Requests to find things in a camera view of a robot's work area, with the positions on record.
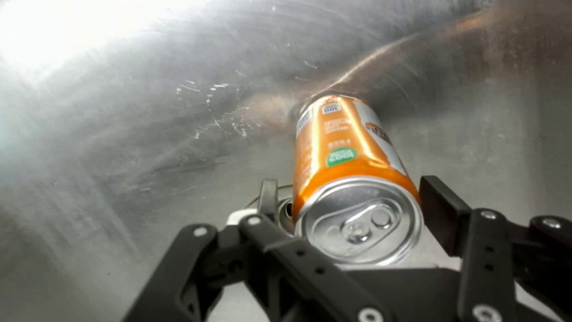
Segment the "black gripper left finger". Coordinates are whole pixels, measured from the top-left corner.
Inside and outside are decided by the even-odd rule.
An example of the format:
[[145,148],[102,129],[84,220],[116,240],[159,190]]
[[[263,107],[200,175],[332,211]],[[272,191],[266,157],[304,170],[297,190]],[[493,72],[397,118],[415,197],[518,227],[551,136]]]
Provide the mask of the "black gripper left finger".
[[272,322],[393,322],[391,309],[306,240],[266,216],[179,231],[123,322],[206,322],[223,288],[243,283]]

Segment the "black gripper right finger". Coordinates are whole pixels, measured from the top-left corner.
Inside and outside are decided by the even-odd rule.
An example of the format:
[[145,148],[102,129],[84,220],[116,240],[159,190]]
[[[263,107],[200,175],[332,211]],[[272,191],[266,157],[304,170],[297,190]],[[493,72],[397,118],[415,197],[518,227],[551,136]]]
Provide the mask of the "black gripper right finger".
[[522,286],[563,322],[572,320],[572,222],[536,215],[527,225],[470,208],[440,177],[420,179],[424,222],[461,259],[459,322],[549,322],[517,299]]

